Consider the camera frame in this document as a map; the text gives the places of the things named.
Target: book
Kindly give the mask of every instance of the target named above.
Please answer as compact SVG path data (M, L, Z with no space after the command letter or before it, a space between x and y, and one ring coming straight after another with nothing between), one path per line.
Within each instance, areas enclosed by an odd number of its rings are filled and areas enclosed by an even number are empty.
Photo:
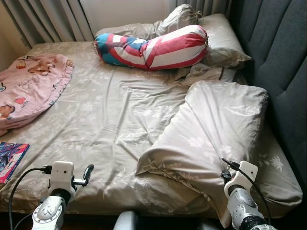
M29 144L0 143L0 184L11 178L29 147Z

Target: pillowcase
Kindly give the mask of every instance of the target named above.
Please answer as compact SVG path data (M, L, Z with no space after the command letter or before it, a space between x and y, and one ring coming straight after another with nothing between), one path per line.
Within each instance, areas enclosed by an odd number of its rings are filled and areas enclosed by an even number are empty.
M149 41L101 34L95 39L95 46L106 63L159 70L198 63L207 54L207 41L207 34L201 26L188 25Z
M139 158L136 175L154 173L199 192L227 227L231 217L220 177L227 165L220 158L252 162L267 101L268 94L262 88L223 81L196 82L179 112Z
M199 19L198 22L208 34L211 48L208 56L202 61L211 67L243 67L243 62L251 60L246 55L233 31L229 21L223 14L213 14Z
M187 25L197 24L198 14L193 7L188 4L182 4L176 7L173 12L163 21L150 23L134 23L119 27L105 28L98 31L95 37L109 33L126 37L138 37L144 40L150 40L173 32Z

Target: headboard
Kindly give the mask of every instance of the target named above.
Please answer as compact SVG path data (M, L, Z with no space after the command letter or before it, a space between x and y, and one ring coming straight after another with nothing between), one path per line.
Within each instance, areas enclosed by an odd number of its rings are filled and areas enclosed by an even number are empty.
M270 95L267 120L306 193L306 0L234 0L230 23L252 57L244 76Z

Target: bolster pillow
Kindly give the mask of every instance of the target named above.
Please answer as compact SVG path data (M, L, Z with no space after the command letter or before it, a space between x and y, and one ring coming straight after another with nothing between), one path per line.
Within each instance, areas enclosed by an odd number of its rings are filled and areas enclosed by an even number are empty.
M176 69L200 62L208 51L208 36L199 25L188 25L146 41L115 34L95 39L100 58L109 64L146 70Z

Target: beige floral bed sheet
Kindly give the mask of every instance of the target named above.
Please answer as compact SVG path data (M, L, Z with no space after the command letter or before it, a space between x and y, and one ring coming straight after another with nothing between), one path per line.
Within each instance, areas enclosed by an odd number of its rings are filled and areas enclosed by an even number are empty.
M157 175L134 175L140 155L169 124L184 102L187 86L177 71L147 72L104 64L92 42L36 45L29 55L61 53L74 62L72 80L56 103L31 124L1 141L29 143L30 149L5 185L0 211L7 210L21 174L54 161L72 161L81 178L94 164L90 183L79 187L68 212L118 214L134 209L154 215L196 215L211 209L198 193ZM48 175L32 172L16 190L13 210L30 212L47 196Z

